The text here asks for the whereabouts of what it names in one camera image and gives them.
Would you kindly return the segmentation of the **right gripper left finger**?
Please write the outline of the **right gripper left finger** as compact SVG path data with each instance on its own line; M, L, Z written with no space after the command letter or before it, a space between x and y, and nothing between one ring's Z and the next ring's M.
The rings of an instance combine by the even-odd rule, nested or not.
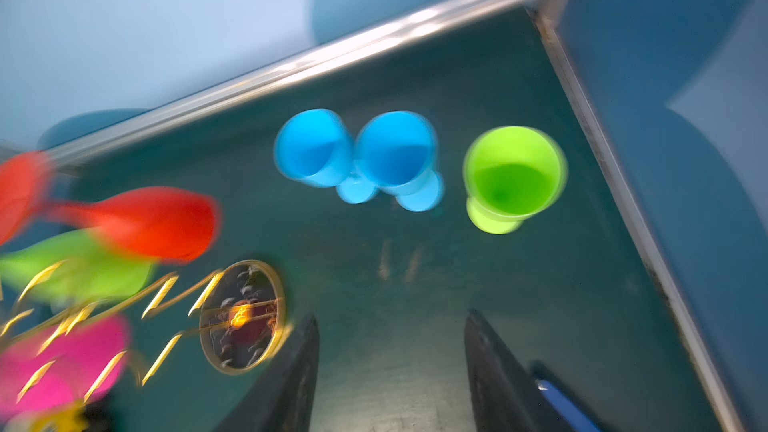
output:
M319 355L319 326L314 314L309 313L216 429L225 432L309 430Z

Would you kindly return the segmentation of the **blue wine glass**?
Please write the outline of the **blue wine glass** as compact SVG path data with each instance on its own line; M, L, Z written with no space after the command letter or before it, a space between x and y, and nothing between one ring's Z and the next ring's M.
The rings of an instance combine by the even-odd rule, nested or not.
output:
M355 165L352 136L331 110L311 109L290 118L276 136L273 156L283 176L315 188L333 187L346 203L365 203L378 193Z
M426 212L443 198L437 171L438 138L422 115L392 111L370 120L358 135L355 162L361 175L411 212Z

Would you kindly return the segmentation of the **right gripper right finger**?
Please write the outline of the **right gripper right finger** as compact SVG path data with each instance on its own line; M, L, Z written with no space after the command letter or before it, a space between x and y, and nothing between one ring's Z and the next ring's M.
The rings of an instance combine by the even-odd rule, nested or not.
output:
M469 311L464 345L478 431L571 431L534 380L478 311Z

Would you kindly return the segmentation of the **pink wine glass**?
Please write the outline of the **pink wine glass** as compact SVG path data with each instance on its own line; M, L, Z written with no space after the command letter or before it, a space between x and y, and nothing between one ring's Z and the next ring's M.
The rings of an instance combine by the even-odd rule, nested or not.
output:
M78 326L38 350L52 334L47 329L1 353L1 419L41 412L82 399L103 369L130 344L129 323L112 316Z

